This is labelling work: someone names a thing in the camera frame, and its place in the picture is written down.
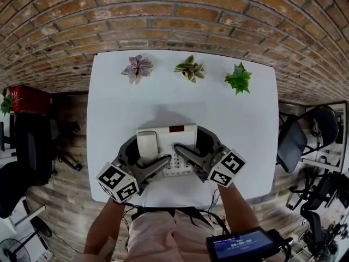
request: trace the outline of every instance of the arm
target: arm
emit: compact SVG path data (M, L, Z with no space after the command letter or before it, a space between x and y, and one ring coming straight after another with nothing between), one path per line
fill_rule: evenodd
M259 226L253 210L246 203L234 184L227 188L218 185L218 189L232 233L243 232Z
M124 210L125 205L117 205L109 198L88 231L84 253L98 255L109 236L117 240Z

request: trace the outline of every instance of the black and white marker cube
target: black and white marker cube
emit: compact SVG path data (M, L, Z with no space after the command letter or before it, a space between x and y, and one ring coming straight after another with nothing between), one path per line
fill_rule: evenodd
M103 191L119 203L139 192L136 179L109 162L96 179Z
M208 176L209 180L221 186L228 187L232 184L236 175L241 172L246 161L235 150L231 150L222 157L220 162L212 167Z

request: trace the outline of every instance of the handheld device screen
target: handheld device screen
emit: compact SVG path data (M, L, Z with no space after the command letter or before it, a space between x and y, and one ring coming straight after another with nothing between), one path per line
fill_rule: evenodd
M273 241L259 230L241 235L239 238L213 242L218 259L253 252L261 248L271 247L273 244Z

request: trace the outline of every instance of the floor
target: floor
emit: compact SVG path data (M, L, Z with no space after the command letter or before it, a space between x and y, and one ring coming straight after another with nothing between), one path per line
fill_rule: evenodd
M54 259L59 262L70 261L71 257L83 251L88 229L97 217L103 203L95 202L90 193L87 153L86 153L86 114L87 94L73 96L56 96L53 99L53 108L58 125L66 122L78 121L81 131L62 143L62 149L69 153L77 162L83 165L78 172L67 167L65 164L55 161L55 168L58 175L50 179L45 187L33 187L27 193L30 208L34 209L40 204L46 206L46 210L40 215L50 228L63 239L66 245L58 237L53 236L47 239L47 243L53 252ZM280 110L300 114L303 107L280 104ZM289 188L302 186L304 181L303 164L292 174L287 174L278 165L275 167L273 188L269 194L259 198L248 200L255 211L261 226L266 229L276 229L282 236L292 235L295 241L308 228L299 210L290 211L285 204L290 197ZM128 222L131 222L131 211L126 215ZM216 206L213 212L219 216L224 215L221 206ZM344 214L344 208L334 202L330 208L319 211L322 223L326 227L332 221L338 221ZM113 256L115 261L123 261L127 256L124 248L128 238L128 231L124 223L121 225L116 250Z

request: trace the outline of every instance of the pink-leaved plant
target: pink-leaved plant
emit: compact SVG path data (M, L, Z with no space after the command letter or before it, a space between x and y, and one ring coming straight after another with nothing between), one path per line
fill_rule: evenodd
M150 76L152 71L152 62L146 58L142 59L141 55L129 58L131 65L128 65L122 71L122 75L128 75L130 84L139 84L143 76Z

